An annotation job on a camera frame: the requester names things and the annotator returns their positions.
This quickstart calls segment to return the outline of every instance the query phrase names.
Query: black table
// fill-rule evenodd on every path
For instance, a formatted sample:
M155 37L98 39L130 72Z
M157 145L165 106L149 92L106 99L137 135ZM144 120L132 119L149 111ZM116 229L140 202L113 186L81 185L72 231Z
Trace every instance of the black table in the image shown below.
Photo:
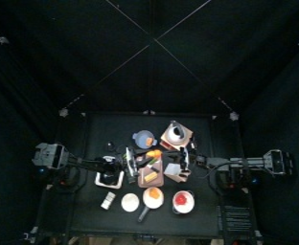
M93 159L110 155L105 143L136 147L133 133L149 130L160 142L160 137L175 120L195 133L197 152L208 157L235 157L241 154L237 125L227 116L199 115L137 115L137 114L74 114L61 119L56 141L73 155ZM171 162L164 158L164 166ZM179 236L185 238L213 238L220 236L217 219L217 196L208 187L207 170L189 166L192 174L187 183L176 183L164 177L164 204L151 210L138 223L142 210L141 189L129 184L124 177L121 189L108 189L94 185L96 172L81 171L82 187L74 193L44 190L44 198L37 218L38 237L104 235L134 237ZM195 208L187 214L172 212L172 195L177 190L191 190L195 194ZM116 194L108 210L101 208L108 192ZM134 193L140 205L134 212L121 208L124 194Z

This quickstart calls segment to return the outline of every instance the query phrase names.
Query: white plate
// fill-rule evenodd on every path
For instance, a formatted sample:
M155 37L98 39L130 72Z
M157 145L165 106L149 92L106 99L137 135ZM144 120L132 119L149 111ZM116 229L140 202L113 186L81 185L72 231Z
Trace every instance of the white plate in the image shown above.
M138 206L137 196L132 193L125 194L121 200L121 206L126 212L133 212Z

